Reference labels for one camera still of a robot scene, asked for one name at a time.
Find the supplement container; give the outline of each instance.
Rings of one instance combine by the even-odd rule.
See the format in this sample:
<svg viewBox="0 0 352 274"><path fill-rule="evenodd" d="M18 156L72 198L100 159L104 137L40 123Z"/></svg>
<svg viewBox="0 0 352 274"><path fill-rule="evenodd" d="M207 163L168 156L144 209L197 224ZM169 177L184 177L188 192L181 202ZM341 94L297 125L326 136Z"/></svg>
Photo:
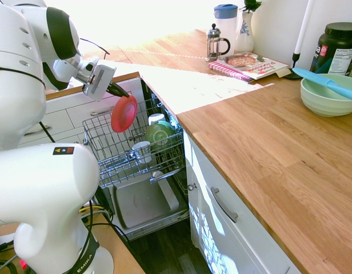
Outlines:
<svg viewBox="0 0 352 274"><path fill-rule="evenodd" d="M234 41L237 36L237 11L238 6L232 4L218 5L214 8L215 24L221 31L221 38L226 38L230 42L230 50L225 56L234 54ZM226 43L222 43L220 52L228 49Z"/></svg>
<svg viewBox="0 0 352 274"><path fill-rule="evenodd" d="M319 37L310 71L346 75L352 69L352 23L328 24Z"/></svg>

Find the red plate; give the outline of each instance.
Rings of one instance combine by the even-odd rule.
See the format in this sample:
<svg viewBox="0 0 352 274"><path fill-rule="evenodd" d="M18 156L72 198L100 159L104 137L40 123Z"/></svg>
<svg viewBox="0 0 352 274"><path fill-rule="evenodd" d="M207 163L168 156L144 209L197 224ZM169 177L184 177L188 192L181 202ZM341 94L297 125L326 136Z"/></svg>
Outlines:
<svg viewBox="0 0 352 274"><path fill-rule="evenodd" d="M133 95L130 95L129 98L125 96L120 98L111 115L111 128L113 131L117 133L126 131L137 116L137 109L137 100Z"/></svg>

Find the vase with blue pattern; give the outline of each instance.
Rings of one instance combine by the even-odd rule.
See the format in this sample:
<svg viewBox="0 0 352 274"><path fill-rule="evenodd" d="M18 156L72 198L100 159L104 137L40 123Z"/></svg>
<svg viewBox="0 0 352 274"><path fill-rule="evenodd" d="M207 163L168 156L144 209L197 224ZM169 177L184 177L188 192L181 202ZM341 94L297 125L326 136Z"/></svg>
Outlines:
<svg viewBox="0 0 352 274"><path fill-rule="evenodd" d="M245 11L242 13L242 26L237 32L235 39L234 51L242 53L245 51L252 52L255 47L255 40L251 28L252 12Z"/></svg>

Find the wire rack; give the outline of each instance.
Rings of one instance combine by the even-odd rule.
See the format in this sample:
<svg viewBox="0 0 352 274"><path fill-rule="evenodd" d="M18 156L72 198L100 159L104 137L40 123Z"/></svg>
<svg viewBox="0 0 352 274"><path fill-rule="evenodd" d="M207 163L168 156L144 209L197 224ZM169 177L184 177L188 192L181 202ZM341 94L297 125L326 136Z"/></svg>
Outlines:
<svg viewBox="0 0 352 274"><path fill-rule="evenodd" d="M122 133L116 133L111 129L111 113L112 111L109 111L83 121L86 143L98 160L101 187L121 183L146 172L161 171L164 178L185 170L182 128L157 97L138 103L137 116L133 124ZM155 113L165 115L173 127L174 135L132 150L133 145L145 141L148 116ZM182 192L187 195L185 182L179 178L179 174L173 176Z"/></svg>

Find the book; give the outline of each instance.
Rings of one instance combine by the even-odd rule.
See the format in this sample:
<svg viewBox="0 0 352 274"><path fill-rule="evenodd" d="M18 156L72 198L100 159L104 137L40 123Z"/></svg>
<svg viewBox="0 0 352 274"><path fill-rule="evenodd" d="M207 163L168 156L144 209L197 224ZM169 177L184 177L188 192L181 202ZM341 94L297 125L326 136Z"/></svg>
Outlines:
<svg viewBox="0 0 352 274"><path fill-rule="evenodd" d="M252 82L277 73L279 77L290 74L289 65L257 55L255 53L237 53L223 57L208 64L209 68L228 76Z"/></svg>

